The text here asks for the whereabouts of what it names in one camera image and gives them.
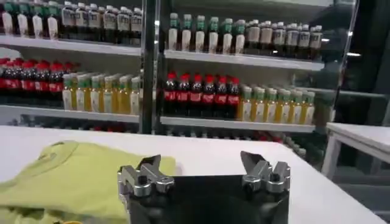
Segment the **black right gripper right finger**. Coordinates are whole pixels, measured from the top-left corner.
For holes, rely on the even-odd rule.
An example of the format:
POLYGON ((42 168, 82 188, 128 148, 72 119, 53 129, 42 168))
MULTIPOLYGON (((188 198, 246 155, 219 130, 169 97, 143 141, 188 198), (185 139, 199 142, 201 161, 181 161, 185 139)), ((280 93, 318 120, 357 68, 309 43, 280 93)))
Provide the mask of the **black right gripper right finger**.
POLYGON ((288 163, 278 161, 272 166, 261 155, 241 151, 241 161, 246 170, 242 185, 251 192, 266 191, 271 194, 289 192, 291 168, 288 163))

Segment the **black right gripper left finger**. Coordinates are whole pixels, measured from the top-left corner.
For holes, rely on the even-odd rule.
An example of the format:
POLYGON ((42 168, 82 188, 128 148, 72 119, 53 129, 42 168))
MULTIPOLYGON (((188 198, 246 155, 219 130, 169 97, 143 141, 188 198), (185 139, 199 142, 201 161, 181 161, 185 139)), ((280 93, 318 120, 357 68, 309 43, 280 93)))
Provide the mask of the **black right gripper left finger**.
POLYGON ((160 162, 161 155, 155 155, 143 158, 136 168, 131 165, 121 166, 117 172, 118 194, 148 197, 153 189, 158 193, 168 193, 175 181, 159 170, 160 162))

